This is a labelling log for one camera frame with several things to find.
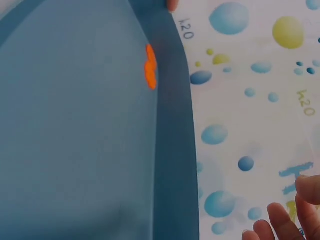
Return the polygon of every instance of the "colorful circle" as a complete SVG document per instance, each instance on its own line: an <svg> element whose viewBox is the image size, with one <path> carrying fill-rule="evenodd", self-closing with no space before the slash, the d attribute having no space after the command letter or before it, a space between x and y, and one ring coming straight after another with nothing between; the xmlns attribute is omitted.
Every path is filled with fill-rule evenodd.
<svg viewBox="0 0 320 240"><path fill-rule="evenodd" d="M303 71L302 69L300 69L300 68L296 68L296 69L294 70L294 73L295 73L296 75L298 75L298 76L301 76L302 74L304 74L304 71Z"/></svg>
<svg viewBox="0 0 320 240"><path fill-rule="evenodd" d="M212 78L210 71L197 71L190 76L190 82L193 85L202 85Z"/></svg>
<svg viewBox="0 0 320 240"><path fill-rule="evenodd" d="M227 191L216 191L210 194L204 203L207 214L214 218L229 216L236 206L235 197Z"/></svg>
<svg viewBox="0 0 320 240"><path fill-rule="evenodd" d="M320 9L320 0L306 0L306 6L310 10Z"/></svg>
<svg viewBox="0 0 320 240"><path fill-rule="evenodd" d="M316 71L312 67L308 67L306 71L311 75L314 75L316 73Z"/></svg>
<svg viewBox="0 0 320 240"><path fill-rule="evenodd" d="M201 139L205 144L218 145L223 143L228 137L228 130L220 124L208 126L201 134Z"/></svg>
<svg viewBox="0 0 320 240"><path fill-rule="evenodd" d="M212 60L212 63L214 65L227 64L229 62L230 62L230 58L225 54L217 54Z"/></svg>
<svg viewBox="0 0 320 240"><path fill-rule="evenodd" d="M283 16L273 25L274 40L283 48L297 49L304 44L304 27L293 16Z"/></svg>
<svg viewBox="0 0 320 240"><path fill-rule="evenodd" d="M251 87L248 87L245 91L244 94L248 97L248 98L252 98L256 95L256 90L254 90Z"/></svg>
<svg viewBox="0 0 320 240"><path fill-rule="evenodd" d="M249 156L244 156L240 158L238 162L238 167L243 172L250 171L254 167L254 165L255 165L255 161Z"/></svg>
<svg viewBox="0 0 320 240"><path fill-rule="evenodd" d="M227 66L227 67L225 67L225 68L223 69L223 72L224 72L224 73L231 73L231 72L232 72L232 68L229 67L229 66Z"/></svg>
<svg viewBox="0 0 320 240"><path fill-rule="evenodd" d="M320 67L320 61L318 61L318 60L313 60L313 61L312 61L312 64L313 64L313 66L315 66L315 67L317 67L317 68Z"/></svg>
<svg viewBox="0 0 320 240"><path fill-rule="evenodd" d="M271 69L272 64L269 61L258 61L251 65L251 70L257 74L267 74Z"/></svg>
<svg viewBox="0 0 320 240"><path fill-rule="evenodd" d="M240 3L226 2L212 12L209 21L217 32L236 35L248 27L249 11Z"/></svg>
<svg viewBox="0 0 320 240"><path fill-rule="evenodd" d="M228 226L225 222L216 222L212 225L211 230L215 235L221 235L226 232L227 228Z"/></svg>
<svg viewBox="0 0 320 240"><path fill-rule="evenodd" d="M276 103L279 101L279 96L275 92L270 92L268 95L268 99L271 103Z"/></svg>
<svg viewBox="0 0 320 240"><path fill-rule="evenodd" d="M256 221L262 216L262 210L260 207L253 207L248 212L248 218L250 220Z"/></svg>
<svg viewBox="0 0 320 240"><path fill-rule="evenodd" d="M208 54L209 56L213 55L214 54L214 50L209 48L207 51L206 51L206 54Z"/></svg>

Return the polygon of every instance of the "fingertip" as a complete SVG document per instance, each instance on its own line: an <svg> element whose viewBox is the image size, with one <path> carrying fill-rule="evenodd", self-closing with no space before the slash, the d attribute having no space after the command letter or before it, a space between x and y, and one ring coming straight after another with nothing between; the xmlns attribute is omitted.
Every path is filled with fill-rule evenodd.
<svg viewBox="0 0 320 240"><path fill-rule="evenodd" d="M260 238L254 231L244 230L242 240L260 240Z"/></svg>
<svg viewBox="0 0 320 240"><path fill-rule="evenodd" d="M261 240L273 240L275 235L270 224L266 220L256 221L253 225L253 230Z"/></svg>
<svg viewBox="0 0 320 240"><path fill-rule="evenodd" d="M172 14L178 7L179 0L167 0L166 1L166 7L168 8L168 11Z"/></svg>
<svg viewBox="0 0 320 240"><path fill-rule="evenodd" d="M309 204L320 204L320 175L299 176L295 181L296 192Z"/></svg>

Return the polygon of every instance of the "bubble pattern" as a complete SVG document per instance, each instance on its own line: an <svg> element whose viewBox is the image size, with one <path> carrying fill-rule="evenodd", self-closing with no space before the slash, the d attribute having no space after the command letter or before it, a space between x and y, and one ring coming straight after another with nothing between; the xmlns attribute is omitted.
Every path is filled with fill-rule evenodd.
<svg viewBox="0 0 320 240"><path fill-rule="evenodd" d="M235 197L227 191L216 191L210 194L204 203L204 209L214 218L229 216L236 206Z"/></svg>
<svg viewBox="0 0 320 240"><path fill-rule="evenodd" d="M228 130L220 124L208 126L201 135L201 139L205 144L218 145L223 143L228 137Z"/></svg>
<svg viewBox="0 0 320 240"><path fill-rule="evenodd" d="M238 162L238 167L243 172L250 171L254 167L254 165L255 165L255 161L249 156L244 156L240 158Z"/></svg>
<svg viewBox="0 0 320 240"><path fill-rule="evenodd" d="M240 3L226 2L212 12L209 21L218 33L236 35L248 27L249 11Z"/></svg>

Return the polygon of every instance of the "dark blue dot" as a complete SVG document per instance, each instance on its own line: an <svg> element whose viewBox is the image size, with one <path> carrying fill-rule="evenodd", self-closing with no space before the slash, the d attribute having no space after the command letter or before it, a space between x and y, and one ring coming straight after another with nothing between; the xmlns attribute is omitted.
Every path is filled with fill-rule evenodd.
<svg viewBox="0 0 320 240"><path fill-rule="evenodd" d="M316 71L312 68L312 67L308 67L307 69L306 69L306 71L309 73L309 74L315 74L316 73Z"/></svg>
<svg viewBox="0 0 320 240"><path fill-rule="evenodd" d="M242 157L238 162L239 169L244 172L250 171L254 165L255 161L249 156Z"/></svg>

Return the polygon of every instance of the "blue letter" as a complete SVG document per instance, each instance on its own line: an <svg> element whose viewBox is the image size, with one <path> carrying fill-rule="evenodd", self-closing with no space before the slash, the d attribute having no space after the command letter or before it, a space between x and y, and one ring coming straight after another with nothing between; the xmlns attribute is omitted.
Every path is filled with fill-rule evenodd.
<svg viewBox="0 0 320 240"><path fill-rule="evenodd" d="M300 176L301 172L306 171L313 167L314 167L313 162L307 162L303 165L289 167L287 170L280 171L279 176L284 178L294 174L294 177L297 178ZM296 185L292 184L290 186L286 186L282 191L284 195L288 195L289 193L294 192L295 190L296 190Z"/></svg>

